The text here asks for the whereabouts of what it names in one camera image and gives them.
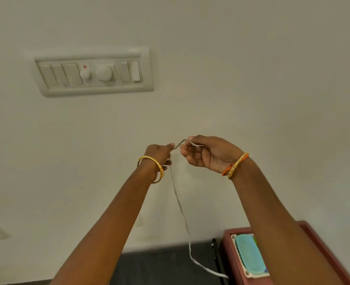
light switch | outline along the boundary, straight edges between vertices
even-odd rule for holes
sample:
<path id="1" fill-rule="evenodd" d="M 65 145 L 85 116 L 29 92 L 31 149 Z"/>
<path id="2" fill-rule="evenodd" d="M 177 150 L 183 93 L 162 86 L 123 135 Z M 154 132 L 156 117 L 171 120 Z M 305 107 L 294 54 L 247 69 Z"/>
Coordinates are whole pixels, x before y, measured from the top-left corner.
<path id="1" fill-rule="evenodd" d="M 40 72 L 48 88 L 57 86 L 57 81 L 50 65 L 39 65 Z"/>
<path id="2" fill-rule="evenodd" d="M 134 82 L 141 82 L 138 61 L 131 61 L 130 64 L 131 64 L 131 78 L 133 79 Z"/>
<path id="3" fill-rule="evenodd" d="M 77 67 L 77 64 L 66 64 L 64 65 L 65 73 L 72 85 L 78 86 L 82 85 L 82 79 L 80 77 L 80 72 Z"/>
<path id="4" fill-rule="evenodd" d="M 118 62 L 120 66 L 121 81 L 124 83 L 130 82 L 129 66 L 126 61 Z"/>
<path id="5" fill-rule="evenodd" d="M 52 70 L 54 71 L 54 74 L 56 76 L 57 83 L 59 86 L 69 86 L 69 82 L 67 79 L 67 76 L 65 75 L 63 65 L 61 64 L 53 64 Z"/>

switch plate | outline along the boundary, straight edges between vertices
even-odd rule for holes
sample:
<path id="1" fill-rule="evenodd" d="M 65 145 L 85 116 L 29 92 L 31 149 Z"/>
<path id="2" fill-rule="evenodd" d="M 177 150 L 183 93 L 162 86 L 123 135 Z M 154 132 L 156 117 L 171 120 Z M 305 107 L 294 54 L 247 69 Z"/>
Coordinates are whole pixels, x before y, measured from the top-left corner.
<path id="1" fill-rule="evenodd" d="M 56 48 L 24 51 L 23 55 L 40 92 L 47 97 L 154 90 L 148 47 Z M 138 82 L 137 76 L 132 76 L 130 66 L 132 62 L 134 66 L 138 64 L 140 73 Z M 126 75 L 122 78 L 119 66 L 121 63 L 128 64 L 129 78 Z M 79 75 L 73 70 L 74 64 L 79 71 L 86 66 L 91 71 L 91 77 L 87 80 L 82 79 L 81 82 L 78 79 Z M 108 66 L 112 69 L 113 78 L 110 81 L 97 80 L 96 69 L 100 66 Z M 55 80 L 52 80 L 51 75 L 47 77 L 44 74 L 44 71 L 49 73 L 50 68 Z"/>

white thread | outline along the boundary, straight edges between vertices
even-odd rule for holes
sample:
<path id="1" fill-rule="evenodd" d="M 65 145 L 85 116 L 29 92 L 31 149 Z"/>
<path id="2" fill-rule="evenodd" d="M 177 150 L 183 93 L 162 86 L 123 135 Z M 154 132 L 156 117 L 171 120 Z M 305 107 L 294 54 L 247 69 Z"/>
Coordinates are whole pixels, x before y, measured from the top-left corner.
<path id="1" fill-rule="evenodd" d="M 180 209 L 180 212 L 181 214 L 183 215 L 183 218 L 184 218 L 184 223 L 186 224 L 186 230 L 187 230 L 187 234 L 188 234 L 188 249 L 189 249 L 189 257 L 191 258 L 191 260 L 198 266 L 200 266 L 201 268 L 203 268 L 204 270 L 206 270 L 207 272 L 213 274 L 213 275 L 216 275 L 218 277 L 222 277 L 222 278 L 227 278 L 229 279 L 229 277 L 225 274 L 222 274 L 222 273 L 218 273 L 218 272 L 215 272 L 207 267 L 204 267 L 203 265 L 201 265 L 199 262 L 197 262 L 191 255 L 191 235 L 189 233 L 189 228 L 188 228 L 188 222 L 187 222 L 187 219 L 186 219 L 186 215 L 184 215 L 184 212 L 183 212 L 183 208 L 182 208 L 182 204 L 180 203 L 180 200 L 179 200 L 179 196 L 178 196 L 178 192 L 176 191 L 176 188 L 175 188 L 175 182 L 174 182 L 174 177 L 172 175 L 172 167 L 170 165 L 170 175 L 171 175 L 171 180 L 172 180 L 172 186 L 174 188 L 174 193 L 175 193 L 175 197 L 176 197 L 176 200 L 178 202 L 178 205 L 179 205 L 179 209 Z"/>

